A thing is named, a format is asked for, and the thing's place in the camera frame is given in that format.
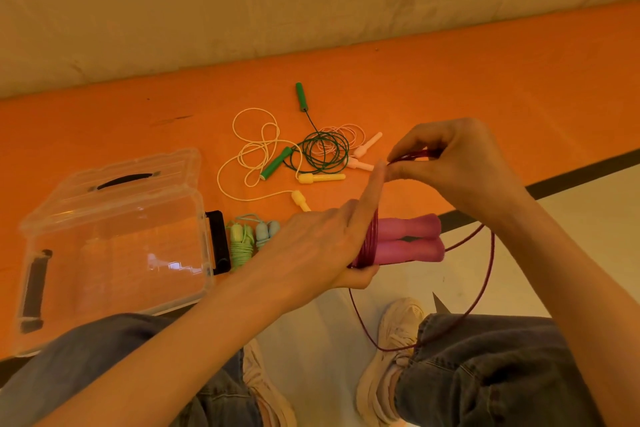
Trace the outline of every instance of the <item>left hand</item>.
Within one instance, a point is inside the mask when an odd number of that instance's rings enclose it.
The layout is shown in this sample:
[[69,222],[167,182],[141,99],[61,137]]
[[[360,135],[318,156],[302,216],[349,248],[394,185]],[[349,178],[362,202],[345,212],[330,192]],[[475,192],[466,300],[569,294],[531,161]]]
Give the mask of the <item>left hand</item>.
[[378,208],[386,164],[376,164],[360,199],[340,208],[293,215],[286,225],[237,273],[253,278],[288,312],[336,287],[364,289],[378,266],[349,269]]

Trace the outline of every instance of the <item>green handle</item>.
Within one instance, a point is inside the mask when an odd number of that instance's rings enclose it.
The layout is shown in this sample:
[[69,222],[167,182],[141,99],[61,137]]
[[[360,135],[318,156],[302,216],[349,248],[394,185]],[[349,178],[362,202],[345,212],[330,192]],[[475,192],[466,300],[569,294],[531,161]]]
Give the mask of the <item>green handle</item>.
[[307,107],[307,97],[305,96],[305,91],[302,89],[302,83],[296,83],[296,93],[298,93],[298,101],[300,102],[300,111],[306,112],[309,107]]
[[293,149],[291,147],[285,147],[279,156],[271,161],[267,167],[265,167],[260,173],[260,178],[263,180],[268,180],[269,176],[273,174],[273,172],[278,169],[278,166],[282,164],[282,161],[285,160],[288,156],[293,154]]

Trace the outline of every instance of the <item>pink jump rope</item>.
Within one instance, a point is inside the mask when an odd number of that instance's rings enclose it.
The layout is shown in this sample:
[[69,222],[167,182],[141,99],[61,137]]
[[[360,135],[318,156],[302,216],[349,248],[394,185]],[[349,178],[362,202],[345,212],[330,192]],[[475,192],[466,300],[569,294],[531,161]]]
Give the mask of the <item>pink jump rope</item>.
[[[415,160],[420,157],[438,158],[441,153],[441,150],[420,150],[418,152],[412,152],[395,160],[392,160],[391,162],[389,162],[389,164],[394,164],[395,162],[399,162],[401,160]],[[440,239],[440,220],[435,214],[427,214],[425,216],[413,218],[412,220],[400,220],[398,218],[383,218],[382,220],[379,220],[378,210],[376,210],[376,213],[373,215],[373,220],[371,220],[371,224],[369,225],[369,229],[367,230],[367,236],[365,237],[364,243],[360,248],[360,253],[358,253],[358,256],[351,264],[351,267],[364,268],[374,264],[386,265],[409,261],[441,262],[444,258],[445,252],[453,250],[463,243],[468,242],[471,238],[475,237],[483,228],[484,225],[480,225],[467,238],[456,243],[455,245],[445,248],[442,240]],[[418,239],[412,242],[401,240],[401,238],[407,236],[417,237]],[[489,266],[487,267],[486,276],[484,277],[484,283],[482,285],[482,288],[480,289],[480,293],[478,293],[476,297],[476,300],[470,305],[469,309],[467,309],[467,311],[458,319],[456,319],[448,328],[437,334],[434,334],[433,336],[423,341],[418,341],[416,344],[412,344],[411,346],[402,346],[401,348],[393,348],[390,350],[380,348],[380,346],[372,338],[371,334],[369,334],[369,331],[367,331],[367,328],[364,325],[364,321],[360,317],[360,312],[358,312],[358,308],[356,307],[356,302],[353,299],[353,293],[351,289],[349,289],[349,297],[351,297],[351,303],[353,304],[353,308],[356,311],[356,315],[358,316],[360,325],[362,326],[364,333],[369,338],[369,341],[371,341],[373,346],[378,348],[380,351],[391,353],[394,351],[409,350],[417,346],[422,346],[423,344],[426,344],[428,342],[435,341],[436,339],[439,339],[445,334],[449,333],[454,328],[458,327],[458,325],[460,325],[460,323],[464,321],[464,319],[469,314],[471,314],[471,311],[474,309],[474,307],[476,307],[476,304],[480,302],[480,299],[484,294],[484,290],[486,289],[486,286],[489,282],[489,277],[491,277],[494,254],[495,234],[491,232],[491,251],[489,254]]]

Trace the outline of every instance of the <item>white sneaker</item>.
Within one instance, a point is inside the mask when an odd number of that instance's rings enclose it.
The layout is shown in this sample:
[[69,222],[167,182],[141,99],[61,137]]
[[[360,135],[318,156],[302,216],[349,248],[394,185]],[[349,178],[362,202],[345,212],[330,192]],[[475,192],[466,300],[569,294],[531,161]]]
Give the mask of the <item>white sneaker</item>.
[[244,347],[243,379],[249,390],[267,407],[271,427],[298,425],[293,407],[278,391],[264,370],[262,352],[255,339]]
[[[410,346],[417,342],[418,326],[425,318],[424,310],[415,299],[404,298],[393,302],[385,311],[378,328],[378,345],[390,350]],[[413,349],[384,353],[377,350],[373,360],[364,370],[356,390],[356,407],[367,427],[403,425],[393,414],[391,399],[387,394],[393,373],[409,365]],[[382,398],[378,390],[382,388]]]

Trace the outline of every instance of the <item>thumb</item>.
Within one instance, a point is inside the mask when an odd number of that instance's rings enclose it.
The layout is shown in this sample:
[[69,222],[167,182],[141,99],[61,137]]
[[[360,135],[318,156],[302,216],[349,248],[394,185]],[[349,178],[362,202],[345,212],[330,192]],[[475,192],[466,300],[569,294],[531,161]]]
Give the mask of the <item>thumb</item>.
[[332,289],[349,287],[350,289],[366,289],[378,270],[379,265],[372,265],[364,269],[344,269],[333,282]]
[[385,182],[395,181],[398,179],[414,179],[432,184],[434,176],[434,167],[438,165],[437,160],[404,160],[389,164],[385,174]]

